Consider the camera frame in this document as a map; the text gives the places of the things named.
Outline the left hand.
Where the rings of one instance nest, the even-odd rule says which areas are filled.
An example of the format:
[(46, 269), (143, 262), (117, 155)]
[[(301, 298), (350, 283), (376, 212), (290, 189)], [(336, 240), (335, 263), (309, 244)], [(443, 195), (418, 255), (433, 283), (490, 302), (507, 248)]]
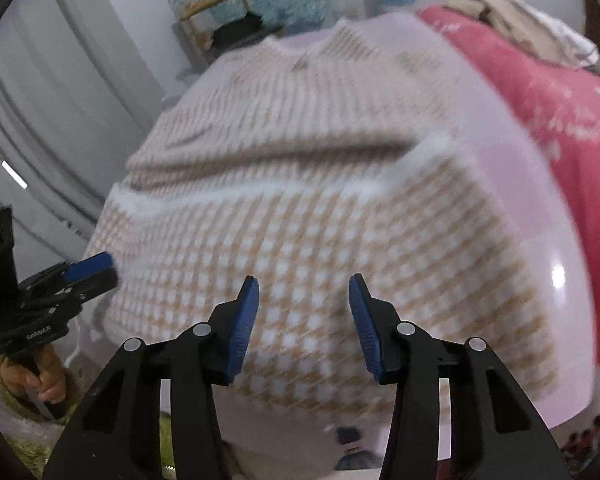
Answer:
[(58, 404), (67, 396), (67, 377), (65, 367), (51, 344), (35, 351), (38, 373), (32, 373), (10, 359), (4, 359), (0, 367), (0, 376), (7, 390), (16, 398), (25, 399), (27, 390), (36, 393), (41, 402)]

